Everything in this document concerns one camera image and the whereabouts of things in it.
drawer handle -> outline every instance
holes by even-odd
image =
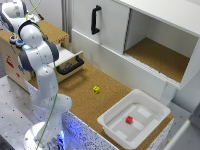
[[[58,66],[56,68],[58,73],[61,75],[66,75],[84,64],[84,61],[81,58],[79,58],[79,56],[76,56],[76,61],[78,62],[77,64],[71,67],[64,68],[64,69],[60,69],[60,67]]]
[[[98,28],[96,28],[96,13],[97,11],[101,10],[101,7],[100,6],[96,6],[96,8],[94,8],[92,10],[92,26],[91,26],[91,30],[92,30],[92,35],[100,32],[100,30]]]

